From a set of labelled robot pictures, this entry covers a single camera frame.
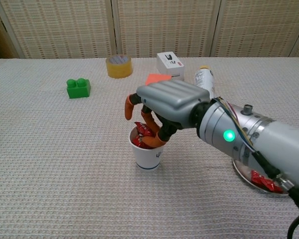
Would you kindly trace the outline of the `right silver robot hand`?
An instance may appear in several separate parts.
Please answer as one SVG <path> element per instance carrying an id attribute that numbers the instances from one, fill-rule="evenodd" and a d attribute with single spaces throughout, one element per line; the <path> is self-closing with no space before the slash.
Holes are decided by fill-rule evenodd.
<path id="1" fill-rule="evenodd" d="M 141 115 L 154 132 L 144 136 L 144 144 L 157 148 L 165 145 L 177 130 L 199 128 L 208 108 L 213 104 L 210 93 L 181 80 L 160 81 L 140 86 L 125 101 L 125 118 L 130 120 L 134 106 L 143 104 Z"/>

